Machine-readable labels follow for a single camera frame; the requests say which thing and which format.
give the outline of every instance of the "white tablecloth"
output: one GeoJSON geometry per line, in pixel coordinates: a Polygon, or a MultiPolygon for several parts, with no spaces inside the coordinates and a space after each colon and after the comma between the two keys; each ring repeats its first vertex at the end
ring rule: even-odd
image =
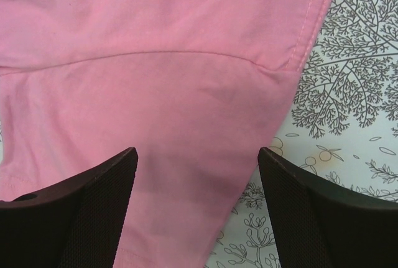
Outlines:
{"type": "MultiPolygon", "coordinates": [[[[398,0],[334,0],[272,149],[365,195],[398,201],[398,0]]],[[[258,170],[207,268],[281,268],[258,170]]]]}

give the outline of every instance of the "patterned tablecloth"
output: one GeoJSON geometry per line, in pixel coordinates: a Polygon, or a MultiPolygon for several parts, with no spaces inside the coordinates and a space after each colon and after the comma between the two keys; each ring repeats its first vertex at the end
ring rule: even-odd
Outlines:
{"type": "MultiPolygon", "coordinates": [[[[333,0],[274,152],[398,202],[398,0],[333,0]]],[[[281,268],[256,170],[207,268],[281,268]]]]}

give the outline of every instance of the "pink shirt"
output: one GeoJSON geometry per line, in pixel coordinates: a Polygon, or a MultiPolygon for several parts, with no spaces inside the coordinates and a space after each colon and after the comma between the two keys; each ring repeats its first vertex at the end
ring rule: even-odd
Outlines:
{"type": "Polygon", "coordinates": [[[331,0],[0,0],[0,199],[126,147],[115,268],[202,268],[331,0]]]}

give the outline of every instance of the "black object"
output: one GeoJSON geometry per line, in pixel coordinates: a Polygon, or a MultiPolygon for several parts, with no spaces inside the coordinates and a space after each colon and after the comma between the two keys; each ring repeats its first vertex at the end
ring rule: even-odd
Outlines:
{"type": "Polygon", "coordinates": [[[0,202],[0,267],[112,268],[137,161],[130,148],[60,183],[0,202]]]}
{"type": "Polygon", "coordinates": [[[398,205],[351,191],[262,148],[282,268],[397,268],[398,205]]]}

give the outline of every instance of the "folded garment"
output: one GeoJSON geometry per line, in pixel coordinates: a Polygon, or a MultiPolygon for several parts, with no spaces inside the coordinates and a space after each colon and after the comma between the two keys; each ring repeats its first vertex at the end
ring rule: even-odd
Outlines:
{"type": "Polygon", "coordinates": [[[139,165],[115,268],[202,268],[331,0],[0,0],[0,199],[139,165]]]}

